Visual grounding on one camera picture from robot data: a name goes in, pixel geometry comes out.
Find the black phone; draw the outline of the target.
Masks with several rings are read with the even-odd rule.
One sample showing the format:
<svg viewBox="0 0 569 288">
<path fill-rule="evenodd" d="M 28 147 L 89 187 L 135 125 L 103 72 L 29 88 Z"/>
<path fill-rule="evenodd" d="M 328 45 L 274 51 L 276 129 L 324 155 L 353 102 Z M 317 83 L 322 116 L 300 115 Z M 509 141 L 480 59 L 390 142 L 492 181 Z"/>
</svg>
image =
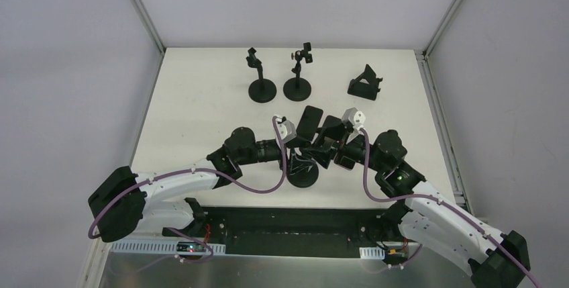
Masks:
<svg viewBox="0 0 569 288">
<path fill-rule="evenodd" d="M 328 137 L 323 137 L 318 142 L 315 142 L 307 150 L 313 157 L 321 159 L 332 159 L 340 147 L 340 141 Z"/>
<path fill-rule="evenodd" d="M 339 141 L 344 137 L 346 127 L 340 118 L 328 115 L 320 128 L 319 136 Z"/>
</svg>

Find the black round-base phone stand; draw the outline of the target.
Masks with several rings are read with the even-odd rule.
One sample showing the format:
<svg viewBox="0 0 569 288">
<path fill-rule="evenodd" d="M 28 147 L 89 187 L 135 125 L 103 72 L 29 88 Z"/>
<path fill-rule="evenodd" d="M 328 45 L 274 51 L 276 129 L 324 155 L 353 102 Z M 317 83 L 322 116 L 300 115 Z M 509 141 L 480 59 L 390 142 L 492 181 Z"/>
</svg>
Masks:
<svg viewBox="0 0 569 288">
<path fill-rule="evenodd" d="M 250 48 L 246 57 L 247 64 L 250 68 L 255 68 L 258 78 L 250 83 L 248 87 L 248 95 L 250 99 L 257 103 L 268 103 L 276 97 L 276 85 L 266 79 L 263 74 L 262 61 L 256 56 L 256 49 Z"/>
</svg>

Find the black folding phone stand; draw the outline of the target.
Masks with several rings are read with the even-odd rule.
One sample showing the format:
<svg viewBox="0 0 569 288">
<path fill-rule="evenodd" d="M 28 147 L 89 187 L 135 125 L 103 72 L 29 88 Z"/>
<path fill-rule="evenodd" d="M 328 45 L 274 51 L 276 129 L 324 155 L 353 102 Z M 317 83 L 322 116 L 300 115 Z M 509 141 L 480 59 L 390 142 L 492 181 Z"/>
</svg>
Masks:
<svg viewBox="0 0 569 288">
<path fill-rule="evenodd" d="M 347 94 L 355 97 L 376 101 L 380 93 L 382 77 L 378 77 L 369 64 L 366 64 L 364 71 L 348 85 Z"/>
</svg>

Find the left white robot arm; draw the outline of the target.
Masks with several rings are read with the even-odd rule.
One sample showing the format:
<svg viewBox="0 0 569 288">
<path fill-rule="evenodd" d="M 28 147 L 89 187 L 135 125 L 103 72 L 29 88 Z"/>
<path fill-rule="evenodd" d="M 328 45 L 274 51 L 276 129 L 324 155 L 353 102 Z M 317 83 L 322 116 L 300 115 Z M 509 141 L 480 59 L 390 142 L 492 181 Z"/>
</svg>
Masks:
<svg viewBox="0 0 569 288">
<path fill-rule="evenodd" d="M 235 129 L 221 148 L 182 169 L 161 173 L 135 173 L 130 166 L 116 168 L 89 196 L 93 214 L 87 236 L 103 242 L 115 242 L 133 233 L 153 234 L 184 232 L 199 236 L 205 220 L 190 199 L 173 198 L 196 191 L 212 191 L 230 184 L 255 194 L 269 194 L 298 174 L 294 154 L 306 148 L 313 136 L 298 133 L 286 122 L 274 126 L 275 137 L 257 141 L 253 131 Z M 241 167 L 248 164 L 277 161 L 280 179 L 267 189 L 245 185 Z"/>
</svg>

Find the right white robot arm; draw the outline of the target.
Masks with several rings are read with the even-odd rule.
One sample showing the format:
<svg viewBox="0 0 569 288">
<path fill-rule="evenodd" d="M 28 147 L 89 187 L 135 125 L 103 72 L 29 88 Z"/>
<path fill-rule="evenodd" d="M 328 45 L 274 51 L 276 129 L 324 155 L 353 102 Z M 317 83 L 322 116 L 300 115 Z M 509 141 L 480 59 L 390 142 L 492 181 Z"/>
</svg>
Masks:
<svg viewBox="0 0 569 288">
<path fill-rule="evenodd" d="M 318 163 L 364 167 L 363 188 L 375 202 L 392 205 L 381 217 L 382 235 L 410 239 L 464 271 L 475 287 L 518 287 L 531 274 L 527 240 L 484 223 L 445 197 L 405 157 L 395 130 L 369 140 L 366 130 L 320 127 L 311 145 Z"/>
</svg>

